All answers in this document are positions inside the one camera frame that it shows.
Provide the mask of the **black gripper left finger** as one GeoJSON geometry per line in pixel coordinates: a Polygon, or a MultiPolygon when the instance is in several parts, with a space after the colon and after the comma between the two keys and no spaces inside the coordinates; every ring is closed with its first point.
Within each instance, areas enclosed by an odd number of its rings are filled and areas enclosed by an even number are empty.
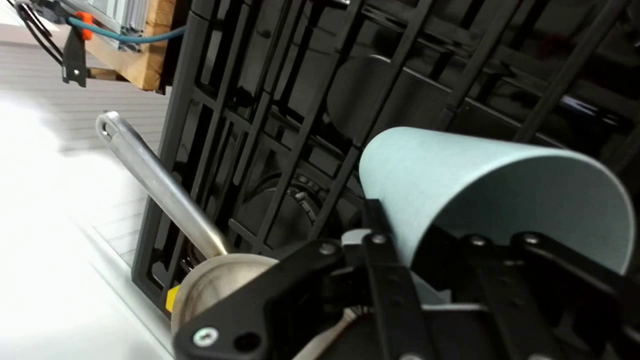
{"type": "Polygon", "coordinates": [[[373,316],[384,360],[432,360],[422,306],[400,261],[380,199],[363,202],[357,243],[309,241],[187,319],[171,339],[178,360],[289,360],[345,307],[373,316]]]}

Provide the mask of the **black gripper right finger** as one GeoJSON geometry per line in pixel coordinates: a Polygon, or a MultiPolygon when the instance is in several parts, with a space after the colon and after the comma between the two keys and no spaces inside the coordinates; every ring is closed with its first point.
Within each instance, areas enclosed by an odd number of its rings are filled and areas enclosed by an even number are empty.
{"type": "Polygon", "coordinates": [[[461,263],[507,360],[640,360],[640,285],[553,238],[472,236],[461,263]]]}

